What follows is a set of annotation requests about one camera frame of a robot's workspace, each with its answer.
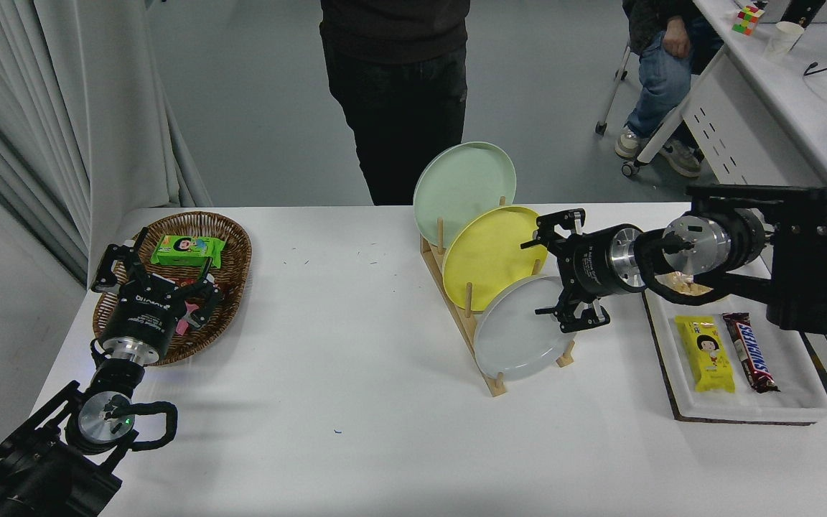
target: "white tray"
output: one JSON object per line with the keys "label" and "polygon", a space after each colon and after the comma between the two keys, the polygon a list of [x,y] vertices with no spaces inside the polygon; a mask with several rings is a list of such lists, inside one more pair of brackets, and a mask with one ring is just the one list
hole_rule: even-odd
{"label": "white tray", "polygon": [[[736,272],[767,278],[767,269],[761,261],[752,262]],[[643,297],[676,419],[808,425],[827,416],[827,395],[800,334],[781,330],[768,322],[764,304],[741,297],[726,297],[712,304],[689,307],[670,304],[649,291],[644,292]],[[749,386],[721,317],[722,313],[728,312],[749,313],[758,346],[780,392],[757,393]],[[715,318],[721,326],[726,354],[733,363],[735,393],[696,392],[693,389],[695,382],[676,328],[676,315],[712,315]]]}

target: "cartoon face print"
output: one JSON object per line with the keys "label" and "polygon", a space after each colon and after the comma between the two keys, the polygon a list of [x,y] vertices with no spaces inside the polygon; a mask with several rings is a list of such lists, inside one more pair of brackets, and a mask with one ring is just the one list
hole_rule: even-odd
{"label": "cartoon face print", "polygon": [[177,251],[187,251],[190,246],[193,246],[193,241],[190,238],[180,238],[174,243],[174,249]]}
{"label": "cartoon face print", "polygon": [[698,342],[698,346],[700,347],[700,350],[706,351],[706,353],[719,350],[719,345],[716,344],[716,341],[714,340],[700,340]]}

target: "green snack box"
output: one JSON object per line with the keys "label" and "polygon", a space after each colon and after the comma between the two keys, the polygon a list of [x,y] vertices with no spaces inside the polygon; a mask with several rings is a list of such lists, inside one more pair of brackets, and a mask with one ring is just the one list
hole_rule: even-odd
{"label": "green snack box", "polygon": [[163,236],[155,252],[151,255],[152,264],[163,266],[197,266],[206,263],[207,256],[212,258],[212,267],[223,267],[223,248],[225,241],[203,236]]}

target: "jeans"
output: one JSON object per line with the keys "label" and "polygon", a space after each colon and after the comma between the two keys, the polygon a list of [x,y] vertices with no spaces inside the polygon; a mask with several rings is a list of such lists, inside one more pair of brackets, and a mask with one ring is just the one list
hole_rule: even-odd
{"label": "jeans", "polygon": [[[634,111],[627,117],[627,127],[641,138],[653,136],[663,118],[688,95],[691,73],[702,72],[723,45],[723,40],[703,17],[687,22],[685,28],[691,40],[691,52],[686,58],[669,55],[663,49],[664,30],[653,37],[650,46],[640,55],[643,90]],[[679,126],[675,137],[695,146],[685,124]]]}
{"label": "jeans", "polygon": [[462,143],[465,47],[410,65],[380,65],[343,55],[324,39],[324,62],[372,202],[413,203],[424,168]]}

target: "pink object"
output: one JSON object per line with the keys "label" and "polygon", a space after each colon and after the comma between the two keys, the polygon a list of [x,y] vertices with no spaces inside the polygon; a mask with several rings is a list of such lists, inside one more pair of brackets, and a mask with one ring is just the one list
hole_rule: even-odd
{"label": "pink object", "polygon": [[[191,302],[184,302],[184,305],[187,307],[187,314],[190,314],[200,308],[199,305],[191,304]],[[183,336],[184,334],[187,334],[188,328],[190,328],[190,323],[187,323],[187,321],[184,321],[184,318],[181,318],[181,320],[177,322],[177,327],[174,329],[174,333],[177,333],[178,336]]]}

